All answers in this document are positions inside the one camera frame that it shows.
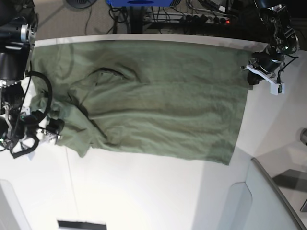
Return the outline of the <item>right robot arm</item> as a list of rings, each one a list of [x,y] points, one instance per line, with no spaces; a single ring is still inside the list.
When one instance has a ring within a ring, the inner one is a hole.
[[[39,144],[60,139],[64,128],[61,119],[50,119],[46,127],[39,124],[51,110],[53,90],[44,74],[32,70],[38,14],[31,0],[0,2],[0,145],[13,158],[33,153]],[[47,104],[43,112],[26,111],[28,90],[21,82],[33,76],[47,86]]]

